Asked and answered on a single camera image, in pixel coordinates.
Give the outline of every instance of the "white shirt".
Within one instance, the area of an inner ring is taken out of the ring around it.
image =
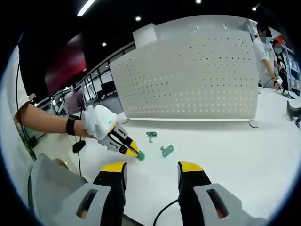
[[[16,191],[28,206],[27,186],[32,169],[33,159],[29,155],[15,126],[14,116],[16,105],[16,76],[19,63],[19,48],[11,54],[0,86],[0,145],[6,169]],[[27,103],[28,97],[24,88],[21,73],[18,75],[18,106]]]
[[[271,64],[273,70],[274,70],[274,61],[276,61],[276,55],[273,50],[272,45],[269,44],[264,44],[259,37],[257,37],[254,40],[254,50],[255,50],[255,55],[257,58],[257,66],[259,70],[259,80],[263,76],[268,76],[270,78],[270,75],[268,73],[268,70],[262,60],[267,59],[269,63]]]

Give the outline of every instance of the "ceiling light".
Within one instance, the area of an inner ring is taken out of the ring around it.
[[[95,0],[88,0],[85,5],[80,9],[78,16],[82,16],[85,12],[91,7],[91,5],[95,2]]]

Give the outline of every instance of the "perforated partition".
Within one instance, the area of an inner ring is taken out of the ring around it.
[[[206,30],[156,41],[110,68],[129,118],[255,117],[258,69],[247,32]]]

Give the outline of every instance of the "dark ceiling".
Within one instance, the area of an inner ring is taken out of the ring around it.
[[[224,14],[264,19],[279,30],[276,20],[266,12],[251,10],[258,3],[255,0],[202,0],[201,4],[196,4],[195,0],[96,0],[82,17],[76,16],[78,2],[51,0],[35,5],[22,1],[17,16],[20,23],[16,30],[8,27],[15,39],[25,29],[20,44],[21,72],[28,94],[35,93],[37,99],[48,95],[44,75],[49,61],[78,33],[84,34],[89,45],[95,47],[97,54],[92,53],[92,56],[95,62],[100,62],[133,41],[132,32],[140,27],[187,16]],[[280,7],[272,4],[268,8],[275,13],[281,12]],[[142,18],[140,22],[135,21],[137,15]]]

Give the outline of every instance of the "white table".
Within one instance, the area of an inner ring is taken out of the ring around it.
[[[301,133],[286,115],[287,100],[264,89],[259,95],[257,129],[248,122],[130,121],[124,128],[145,153],[145,160],[107,151],[87,139],[80,152],[82,174],[93,182],[104,165],[126,161],[124,213],[151,226],[158,212],[178,198],[178,161],[194,162],[204,168],[212,183],[237,196],[246,212],[269,218],[285,200],[300,164]],[[301,106],[301,100],[290,103]],[[153,143],[147,131],[158,133]],[[163,158],[160,147],[168,145],[174,146],[174,152]],[[78,164],[77,155],[70,155]],[[168,208],[157,225],[182,225],[179,205]]]

